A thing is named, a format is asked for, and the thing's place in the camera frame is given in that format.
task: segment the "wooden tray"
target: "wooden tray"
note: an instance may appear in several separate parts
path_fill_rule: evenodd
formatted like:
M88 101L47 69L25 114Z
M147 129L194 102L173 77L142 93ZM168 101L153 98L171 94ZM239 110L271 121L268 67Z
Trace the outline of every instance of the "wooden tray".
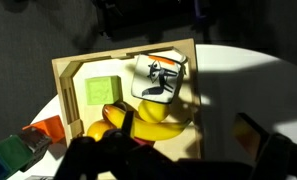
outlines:
M141 99L131 96L130 91L136 64L134 56L141 53L158 54L173 48L186 55L188 61L178 98L171 104L171 114L167 121L185 120L189 117L193 122L179 136L157 141L154 148L174 161L178 158L200 158L201 134L194 126L194 122L200 121L200 99L197 94L196 55L192 39L53 59L67 145L73 138L83 136L91 123L102 119L102 105L89 106L86 103L86 78L118 75L121 77L123 100L137 109Z

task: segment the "yellow object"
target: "yellow object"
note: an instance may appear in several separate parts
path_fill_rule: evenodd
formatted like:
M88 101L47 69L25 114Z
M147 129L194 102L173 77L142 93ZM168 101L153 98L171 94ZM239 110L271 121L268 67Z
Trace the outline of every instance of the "yellow object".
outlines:
M86 79L86 94L88 105L113 104L120 97L120 78L104 76Z
M138 106L138 113L144 121L159 123L169 115L169 105L142 100Z
M88 128L87 136L94 138L95 141L98 142L101 140L102 136L107 130L113 128L113 125L111 125L109 122L104 120L96 121Z
M121 128L125 111L113 105L105 105L103 108L103 113L108 120L117 128ZM185 122L179 123L148 123L136 117L133 120L132 128L134 128L135 137L149 141L173 138L179 135L191 122L188 119Z

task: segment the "green square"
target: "green square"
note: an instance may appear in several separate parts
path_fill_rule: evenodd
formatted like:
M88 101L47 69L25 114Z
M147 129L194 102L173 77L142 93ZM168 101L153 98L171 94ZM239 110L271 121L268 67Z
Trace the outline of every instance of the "green square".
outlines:
M105 76L86 79L86 95L88 105L113 104L119 99L120 78Z
M8 165L11 176L33 158L33 153L17 135L12 135L0 141L0 157Z

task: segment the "yellow banana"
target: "yellow banana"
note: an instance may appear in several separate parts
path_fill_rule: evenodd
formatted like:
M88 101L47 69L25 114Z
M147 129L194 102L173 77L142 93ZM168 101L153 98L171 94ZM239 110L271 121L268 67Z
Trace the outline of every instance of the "yellow banana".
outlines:
M121 128L125 117L125 111L113 105L105 105L103 113L107 119L114 124L117 128ZM179 135L191 120L179 123L148 123L141 119L134 117L133 127L135 137L149 140L158 141L173 138Z

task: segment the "orange block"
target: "orange block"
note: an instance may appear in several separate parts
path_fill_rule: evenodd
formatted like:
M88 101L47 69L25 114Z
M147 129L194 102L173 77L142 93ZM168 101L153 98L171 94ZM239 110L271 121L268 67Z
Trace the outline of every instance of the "orange block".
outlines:
M38 131L51 137L52 143L57 143L65 137L64 127L58 115L44 119L34 124L30 124L29 126L25 126L22 129L25 130L29 127L34 127L38 129Z

